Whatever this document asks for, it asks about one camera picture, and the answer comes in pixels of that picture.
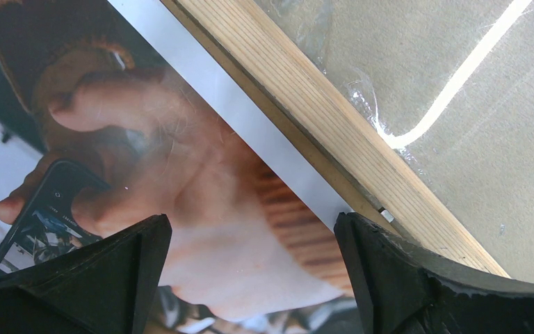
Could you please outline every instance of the wooden strip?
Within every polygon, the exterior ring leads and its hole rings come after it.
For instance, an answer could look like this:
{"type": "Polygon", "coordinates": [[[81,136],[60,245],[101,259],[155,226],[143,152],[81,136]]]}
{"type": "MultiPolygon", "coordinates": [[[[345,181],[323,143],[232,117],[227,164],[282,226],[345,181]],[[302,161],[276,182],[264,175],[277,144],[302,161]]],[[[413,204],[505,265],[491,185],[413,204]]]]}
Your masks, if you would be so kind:
{"type": "MultiPolygon", "coordinates": [[[[194,34],[194,37],[198,40],[205,38],[202,44],[212,56],[217,58],[220,52],[216,52],[215,46],[211,50],[208,40],[219,45],[220,50],[225,50],[230,61],[238,66],[234,66],[236,70],[225,67],[229,74],[240,74],[240,69],[244,69],[252,82],[242,80],[244,82],[237,83],[247,93],[249,90],[255,93],[251,98],[255,103],[260,100],[261,105],[257,105],[272,121],[277,118],[274,113],[284,112],[298,125],[339,169],[334,173],[335,177],[347,176],[355,182],[354,190],[365,188],[422,246],[470,267],[508,277],[408,165],[252,0],[163,2],[182,23],[185,12],[188,20],[202,28],[207,36],[194,34]],[[253,83],[273,104],[257,97],[254,88],[243,85],[253,83]]],[[[186,28],[192,31],[191,25],[186,28]]],[[[281,124],[275,122],[275,125],[280,127],[281,124]]],[[[296,147],[307,156],[305,147],[296,147]]],[[[322,168],[317,170],[345,197],[343,192],[346,190],[339,183],[331,182],[322,168]]]]}
{"type": "Polygon", "coordinates": [[[215,41],[196,25],[180,7],[172,1],[165,6],[185,26],[193,37],[212,55],[250,99],[265,113],[273,124],[288,138],[302,156],[334,187],[334,190],[358,213],[376,222],[394,234],[398,232],[374,208],[370,202],[343,176],[316,146],[282,113],[253,80],[215,41]]]}

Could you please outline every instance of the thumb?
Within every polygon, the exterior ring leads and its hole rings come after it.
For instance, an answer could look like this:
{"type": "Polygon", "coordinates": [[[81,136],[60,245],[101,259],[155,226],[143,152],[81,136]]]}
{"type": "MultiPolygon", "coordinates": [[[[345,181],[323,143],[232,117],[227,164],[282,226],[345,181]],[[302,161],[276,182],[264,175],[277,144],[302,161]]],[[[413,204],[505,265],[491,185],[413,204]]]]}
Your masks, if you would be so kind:
{"type": "Polygon", "coordinates": [[[72,93],[53,96],[48,108],[56,122],[75,131],[118,126],[148,135],[183,111],[181,81],[165,68],[90,73],[72,93]]]}
{"type": "Polygon", "coordinates": [[[160,214],[150,201],[137,196],[129,187],[105,192],[84,189],[73,200],[71,211],[79,226],[103,238],[160,214]]]}

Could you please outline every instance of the striped fabric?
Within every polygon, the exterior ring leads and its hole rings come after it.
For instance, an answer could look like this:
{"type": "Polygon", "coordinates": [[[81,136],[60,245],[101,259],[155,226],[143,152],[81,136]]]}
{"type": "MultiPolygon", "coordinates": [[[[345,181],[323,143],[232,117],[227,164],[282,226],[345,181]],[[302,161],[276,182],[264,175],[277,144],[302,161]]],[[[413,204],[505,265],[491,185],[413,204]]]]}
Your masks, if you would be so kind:
{"type": "Polygon", "coordinates": [[[352,296],[349,276],[334,234],[266,165],[254,187],[274,234],[308,273],[352,296]]]}

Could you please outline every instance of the smartphone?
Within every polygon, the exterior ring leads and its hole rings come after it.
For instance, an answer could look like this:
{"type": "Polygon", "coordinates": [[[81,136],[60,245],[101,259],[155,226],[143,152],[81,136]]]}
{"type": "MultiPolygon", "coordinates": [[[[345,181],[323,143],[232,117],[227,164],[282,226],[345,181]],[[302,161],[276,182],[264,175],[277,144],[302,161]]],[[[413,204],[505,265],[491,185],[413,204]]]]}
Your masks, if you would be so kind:
{"type": "Polygon", "coordinates": [[[101,238],[72,218],[73,198],[84,188],[109,185],[78,162],[56,160],[0,245],[0,276],[32,267],[101,238]]]}

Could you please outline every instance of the gray surface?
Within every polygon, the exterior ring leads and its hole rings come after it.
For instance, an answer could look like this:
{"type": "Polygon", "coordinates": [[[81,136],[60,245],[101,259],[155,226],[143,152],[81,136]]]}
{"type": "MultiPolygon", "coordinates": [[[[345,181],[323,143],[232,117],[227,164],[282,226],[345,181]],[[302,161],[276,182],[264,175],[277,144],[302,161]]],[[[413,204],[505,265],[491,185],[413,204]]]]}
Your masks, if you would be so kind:
{"type": "MultiPolygon", "coordinates": [[[[367,73],[395,135],[420,121],[510,3],[257,2],[341,92],[355,68],[367,73]]],[[[534,283],[534,1],[406,148],[409,165],[495,260],[534,283]]]]}

